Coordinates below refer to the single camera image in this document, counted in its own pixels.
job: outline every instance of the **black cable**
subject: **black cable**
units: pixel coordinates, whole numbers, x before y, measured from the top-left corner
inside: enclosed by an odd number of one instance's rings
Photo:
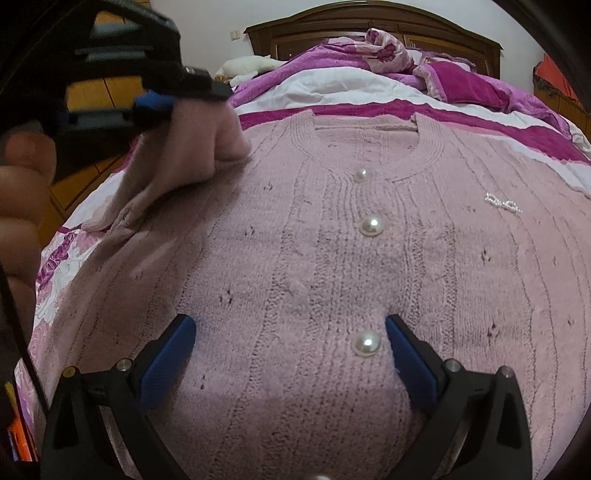
[[[47,403],[47,397],[45,396],[45,392],[41,386],[41,381],[37,375],[35,365],[33,365],[33,361],[31,360],[31,355],[29,355],[25,334],[22,331],[21,322],[18,318],[17,307],[14,303],[14,298],[12,296],[12,292],[10,291],[10,285],[8,284],[8,277],[4,272],[2,263],[0,263],[0,297],[2,299],[2,309],[4,310],[4,316],[6,318],[7,324],[12,329],[14,341],[17,343],[18,353],[21,355],[22,362],[25,364],[25,368],[27,369],[29,377],[31,377],[31,382],[35,388],[35,393],[37,394],[39,404],[43,414],[47,418],[47,415],[49,414],[49,404]]]

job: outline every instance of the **wooden furniture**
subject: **wooden furniture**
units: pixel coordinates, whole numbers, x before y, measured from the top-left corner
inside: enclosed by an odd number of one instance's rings
[[[572,98],[562,94],[558,89],[546,89],[534,82],[534,95],[552,110],[568,118],[579,127],[587,138],[591,138],[591,114]]]
[[[312,8],[292,17],[248,27],[255,55],[289,60],[330,38],[365,38],[369,28],[395,35],[408,48],[449,53],[499,78],[502,47],[495,41],[425,10],[380,0],[353,0]]]
[[[137,0],[150,6],[149,0]],[[125,19],[101,12],[97,23],[124,23]],[[68,109],[124,107],[133,104],[143,92],[140,77],[119,77],[78,82],[66,93]],[[110,158],[68,177],[50,187],[50,203],[43,224],[39,228],[39,242],[45,247],[54,234],[70,217],[75,208],[123,163],[122,157]]]

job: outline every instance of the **magenta stripe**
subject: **magenta stripe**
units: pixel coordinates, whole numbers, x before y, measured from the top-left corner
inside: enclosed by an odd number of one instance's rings
[[[303,110],[312,110],[315,115],[363,117],[395,115],[404,120],[408,120],[414,113],[421,113],[440,122],[449,122],[495,131],[517,140],[526,147],[541,151],[551,158],[591,165],[591,160],[575,147],[572,142],[549,128],[539,126],[527,128],[510,127],[461,112],[438,110],[427,104],[415,105],[407,100],[394,100],[388,103],[367,103],[366,105],[350,105],[348,103],[341,103],[339,105],[315,105],[268,112],[244,113],[240,115],[240,123],[242,129],[246,130],[255,125],[284,119]]]

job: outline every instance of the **orange cloth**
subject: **orange cloth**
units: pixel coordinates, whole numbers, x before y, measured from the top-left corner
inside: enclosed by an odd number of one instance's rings
[[[535,73],[547,82],[550,82],[567,97],[579,101],[573,88],[566,81],[566,78],[564,78],[564,75],[562,75],[562,72],[548,54],[544,53],[544,60],[538,65]]]

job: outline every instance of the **pearl button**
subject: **pearl button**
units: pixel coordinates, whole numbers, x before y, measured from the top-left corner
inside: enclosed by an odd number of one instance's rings
[[[365,236],[376,236],[384,231],[384,221],[379,215],[368,215],[359,225],[359,230]]]
[[[353,181],[355,183],[361,183],[369,177],[369,170],[367,168],[360,168],[358,171],[355,172],[353,177]]]
[[[355,355],[372,356],[378,353],[379,347],[382,345],[382,339],[373,330],[364,330],[359,332],[351,340],[351,348]]]

